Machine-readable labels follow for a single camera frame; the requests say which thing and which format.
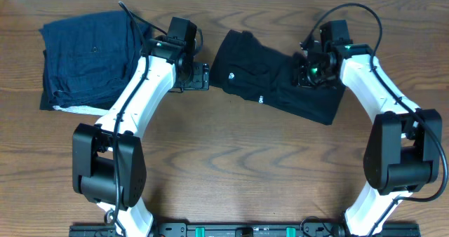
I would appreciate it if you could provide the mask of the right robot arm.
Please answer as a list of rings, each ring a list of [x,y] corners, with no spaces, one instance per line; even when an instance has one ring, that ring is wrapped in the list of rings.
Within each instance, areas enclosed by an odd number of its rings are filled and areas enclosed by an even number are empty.
[[[447,161],[441,151],[442,119],[435,109],[421,109],[408,99],[381,67],[375,51],[355,44],[346,21],[319,28],[320,39],[308,36],[302,50],[306,62],[297,85],[308,88],[348,87],[373,126],[363,156],[366,184],[333,228],[334,236],[376,236],[403,201],[438,176]]]

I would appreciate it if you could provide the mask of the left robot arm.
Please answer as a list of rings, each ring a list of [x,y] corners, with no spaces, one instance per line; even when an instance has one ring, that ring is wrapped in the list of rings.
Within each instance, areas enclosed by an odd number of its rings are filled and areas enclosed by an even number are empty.
[[[72,137],[72,185],[105,211],[102,225],[77,225],[70,236],[151,236],[154,217],[142,192],[147,169],[142,138],[171,90],[208,90],[209,66],[195,61],[201,30],[174,17],[168,32],[143,42],[142,57],[118,100],[95,125],[78,125]]]

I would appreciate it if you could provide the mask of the black polo shirt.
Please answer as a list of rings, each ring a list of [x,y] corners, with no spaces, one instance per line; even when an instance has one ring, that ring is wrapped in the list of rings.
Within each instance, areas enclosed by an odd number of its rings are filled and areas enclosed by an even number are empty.
[[[251,32],[230,30],[210,69],[210,85],[245,100],[330,125],[345,86],[341,83],[320,88],[293,85],[293,74],[304,63],[305,57],[299,53],[285,55],[263,46]]]

